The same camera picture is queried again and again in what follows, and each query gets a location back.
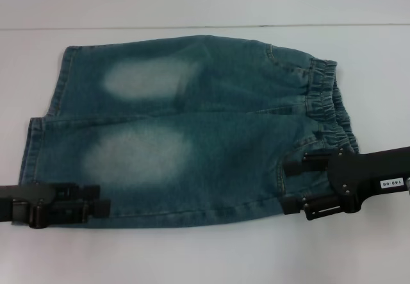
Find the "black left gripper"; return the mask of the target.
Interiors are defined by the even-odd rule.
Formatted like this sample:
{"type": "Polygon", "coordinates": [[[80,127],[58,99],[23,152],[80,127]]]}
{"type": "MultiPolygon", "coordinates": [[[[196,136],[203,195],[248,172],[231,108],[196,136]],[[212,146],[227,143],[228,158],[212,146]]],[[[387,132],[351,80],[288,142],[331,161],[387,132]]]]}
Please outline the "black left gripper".
{"type": "Polygon", "coordinates": [[[83,224],[89,218],[108,218],[111,201],[93,201],[99,199],[100,191],[99,185],[1,186],[1,222],[47,228],[57,224],[83,224]]]}

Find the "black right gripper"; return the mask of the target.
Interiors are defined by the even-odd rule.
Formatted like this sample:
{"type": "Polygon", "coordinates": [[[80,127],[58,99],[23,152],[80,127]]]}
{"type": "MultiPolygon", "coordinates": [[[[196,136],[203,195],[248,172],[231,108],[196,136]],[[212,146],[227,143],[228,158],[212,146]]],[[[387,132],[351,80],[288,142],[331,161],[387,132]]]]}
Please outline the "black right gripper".
{"type": "Polygon", "coordinates": [[[368,154],[305,153],[299,161],[283,163],[286,177],[308,172],[328,176],[333,193],[284,196],[283,214],[304,212],[309,221],[360,208],[372,196],[409,190],[409,148],[368,154]]]}

